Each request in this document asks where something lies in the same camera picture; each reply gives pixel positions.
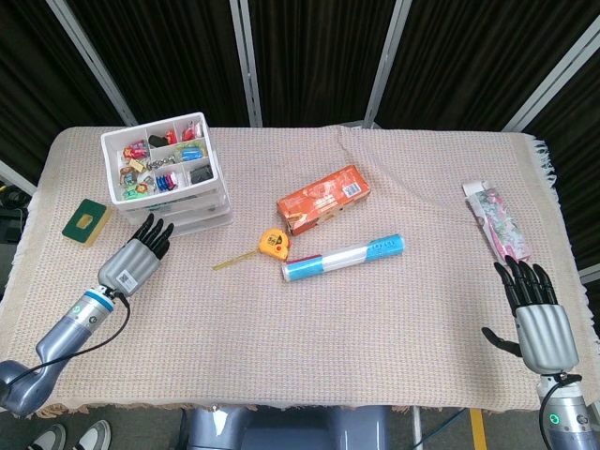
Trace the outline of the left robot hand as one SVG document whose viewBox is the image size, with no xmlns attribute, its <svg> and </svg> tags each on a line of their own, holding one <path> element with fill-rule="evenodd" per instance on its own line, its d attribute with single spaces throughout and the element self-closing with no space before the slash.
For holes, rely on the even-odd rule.
<svg viewBox="0 0 600 450">
<path fill-rule="evenodd" d="M 130 297 L 158 270 L 170 248 L 174 225 L 149 214 L 98 272 L 101 286 Z"/>
</svg>

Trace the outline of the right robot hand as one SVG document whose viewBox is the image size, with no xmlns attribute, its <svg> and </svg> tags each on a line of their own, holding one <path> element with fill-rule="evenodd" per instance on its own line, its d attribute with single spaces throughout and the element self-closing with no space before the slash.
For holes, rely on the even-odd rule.
<svg viewBox="0 0 600 450">
<path fill-rule="evenodd" d="M 504 287 L 518 341 L 498 337 L 490 328 L 481 329 L 494 347 L 523 360 L 539 375 L 567 372 L 578 365 L 578 350 L 565 309 L 547 272 L 510 256 L 494 267 Z"/>
</svg>

